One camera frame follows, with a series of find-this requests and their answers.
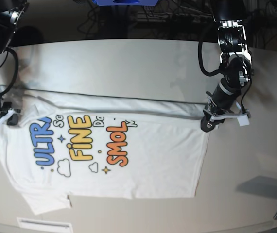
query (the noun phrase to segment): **white t-shirt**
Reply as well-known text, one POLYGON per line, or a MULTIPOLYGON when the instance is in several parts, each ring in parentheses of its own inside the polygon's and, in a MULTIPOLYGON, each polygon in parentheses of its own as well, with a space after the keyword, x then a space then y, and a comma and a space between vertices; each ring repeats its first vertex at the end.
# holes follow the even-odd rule
POLYGON ((203 106, 15 92, 23 116, 0 128, 0 159, 35 214, 70 208, 68 195, 195 196, 208 141, 203 106))

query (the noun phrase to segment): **table surface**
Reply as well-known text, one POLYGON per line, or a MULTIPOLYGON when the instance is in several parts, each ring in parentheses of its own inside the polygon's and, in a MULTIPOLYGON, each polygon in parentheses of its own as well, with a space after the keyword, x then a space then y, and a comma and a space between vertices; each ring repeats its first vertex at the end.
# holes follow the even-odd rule
MULTIPOLYGON (((201 73, 197 46, 190 41, 97 40, 20 47, 17 84, 70 93, 206 102, 205 92, 213 91, 221 76, 201 73)), ((255 232, 277 225, 272 222, 277 210, 277 52, 251 51, 255 76, 244 102, 251 111, 251 125, 239 127, 237 121, 226 120, 211 133, 195 198, 71 197, 72 209, 34 216, 0 164, 0 223, 17 225, 16 217, 65 221, 74 225, 75 233, 86 229, 204 233, 246 226, 244 232, 255 232)), ((205 43, 203 56, 207 70, 218 67, 217 44, 205 43)), ((12 64, 9 59, 0 70, 0 84, 10 81, 12 64)))

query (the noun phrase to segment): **cloud graphic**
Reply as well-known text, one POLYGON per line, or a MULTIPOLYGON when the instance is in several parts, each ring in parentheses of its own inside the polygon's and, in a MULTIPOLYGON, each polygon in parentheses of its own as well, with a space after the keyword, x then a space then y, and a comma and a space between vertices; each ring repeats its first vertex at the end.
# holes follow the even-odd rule
POLYGON ((70 177, 71 173, 70 173, 70 163, 68 159, 63 159, 63 160, 59 160, 57 162, 58 168, 57 168, 57 172, 65 177, 70 177))
POLYGON ((98 173, 99 171, 99 165, 98 163, 92 163, 91 165, 89 165, 89 169, 94 172, 94 173, 98 173))

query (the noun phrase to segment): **t-shirt sleeve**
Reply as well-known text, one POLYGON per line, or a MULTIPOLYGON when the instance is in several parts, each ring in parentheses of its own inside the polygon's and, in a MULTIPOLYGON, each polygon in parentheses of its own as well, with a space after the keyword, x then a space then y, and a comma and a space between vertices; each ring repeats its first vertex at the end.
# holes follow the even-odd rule
POLYGON ((71 208, 71 203, 66 194, 46 192, 41 195, 22 193, 26 202, 35 215, 49 211, 71 208))

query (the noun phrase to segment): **star graphic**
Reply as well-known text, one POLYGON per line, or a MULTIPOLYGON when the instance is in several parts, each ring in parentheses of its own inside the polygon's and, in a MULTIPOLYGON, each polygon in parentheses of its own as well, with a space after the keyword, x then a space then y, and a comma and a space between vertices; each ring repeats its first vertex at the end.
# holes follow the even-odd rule
POLYGON ((109 172, 109 171, 111 171, 111 170, 109 170, 108 168, 107 168, 107 166, 102 170, 102 171, 104 171, 106 174, 109 172))
POLYGON ((62 136, 60 136, 58 139, 61 141, 61 143, 65 140, 65 138, 63 138, 62 136))

